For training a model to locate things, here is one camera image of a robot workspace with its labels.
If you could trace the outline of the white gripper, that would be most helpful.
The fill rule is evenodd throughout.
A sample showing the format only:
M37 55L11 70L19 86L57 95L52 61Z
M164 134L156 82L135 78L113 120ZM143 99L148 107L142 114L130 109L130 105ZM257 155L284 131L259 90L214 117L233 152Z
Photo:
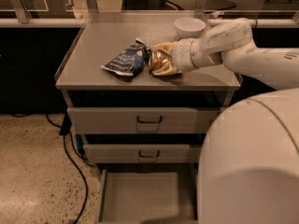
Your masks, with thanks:
M175 42L163 42L156 44L155 49L162 49L166 52L172 51L172 63L166 63L162 67L154 69L152 74L154 76L172 76L180 74L181 72L191 72L197 67L192 62L191 47L192 39L180 39Z

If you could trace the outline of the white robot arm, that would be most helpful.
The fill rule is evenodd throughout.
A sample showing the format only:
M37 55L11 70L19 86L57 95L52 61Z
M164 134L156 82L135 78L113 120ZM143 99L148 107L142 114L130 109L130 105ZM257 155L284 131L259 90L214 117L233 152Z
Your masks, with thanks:
M258 48L239 18L160 43L149 60L155 76L218 64L272 90L226 108L209 128L197 176L199 224L299 224L297 49Z

